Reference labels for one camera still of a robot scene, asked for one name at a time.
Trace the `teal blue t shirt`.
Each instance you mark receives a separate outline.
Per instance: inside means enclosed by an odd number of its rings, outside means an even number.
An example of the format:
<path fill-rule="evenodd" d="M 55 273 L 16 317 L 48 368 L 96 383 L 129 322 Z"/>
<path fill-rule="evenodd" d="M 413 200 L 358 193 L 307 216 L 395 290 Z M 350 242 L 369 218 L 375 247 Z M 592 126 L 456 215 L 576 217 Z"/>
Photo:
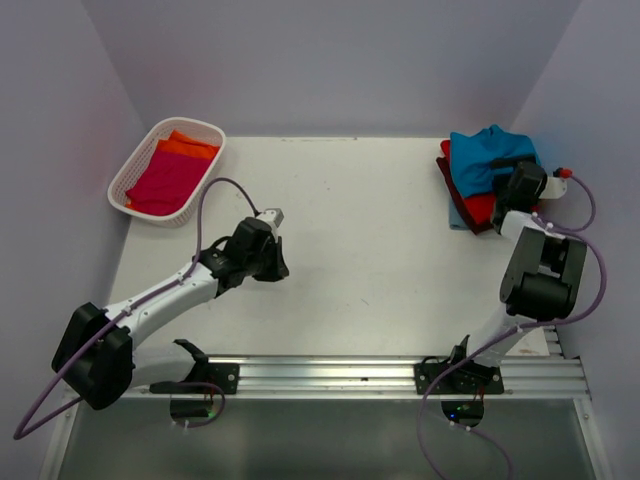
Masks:
<path fill-rule="evenodd" d="M 498 125 L 471 136 L 452 132 L 449 140 L 451 177 L 463 198 L 490 192 L 496 175 L 513 172 L 510 165 L 492 169 L 490 164 L 496 159 L 532 157 L 536 164 L 541 164 L 528 136 L 510 133 Z"/>

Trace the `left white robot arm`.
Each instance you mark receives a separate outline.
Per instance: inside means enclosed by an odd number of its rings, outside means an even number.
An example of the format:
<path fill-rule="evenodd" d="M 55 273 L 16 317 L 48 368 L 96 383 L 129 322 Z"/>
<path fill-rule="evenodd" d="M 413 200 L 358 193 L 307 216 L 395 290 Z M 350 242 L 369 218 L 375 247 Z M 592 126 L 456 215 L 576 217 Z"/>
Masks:
<path fill-rule="evenodd" d="M 289 270 L 278 228 L 284 215 L 268 209 L 247 217 L 229 237 L 199 251 L 177 273 L 125 301 L 98 308 L 88 302 L 69 321 L 52 368 L 91 408 L 102 410 L 127 390 L 211 395 L 220 390 L 206 355 L 192 342 L 146 349 L 156 331 L 192 308 L 239 287 L 247 278 L 278 282 Z"/>

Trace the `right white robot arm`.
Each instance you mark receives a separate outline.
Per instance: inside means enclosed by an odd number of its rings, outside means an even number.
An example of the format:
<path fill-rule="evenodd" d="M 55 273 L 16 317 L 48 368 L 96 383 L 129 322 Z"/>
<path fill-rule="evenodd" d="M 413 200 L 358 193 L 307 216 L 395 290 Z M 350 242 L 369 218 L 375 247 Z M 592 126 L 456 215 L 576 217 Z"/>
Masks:
<path fill-rule="evenodd" d="M 528 331 L 571 315 L 587 255 L 577 232 L 562 233 L 537 213 L 541 200 L 557 200 L 567 191 L 573 172 L 558 168 L 548 174 L 532 155 L 498 158 L 489 163 L 497 175 L 491 224 L 513 242 L 513 252 L 499 288 L 500 306 L 454 351 L 460 361 L 482 369 L 502 359 Z"/>

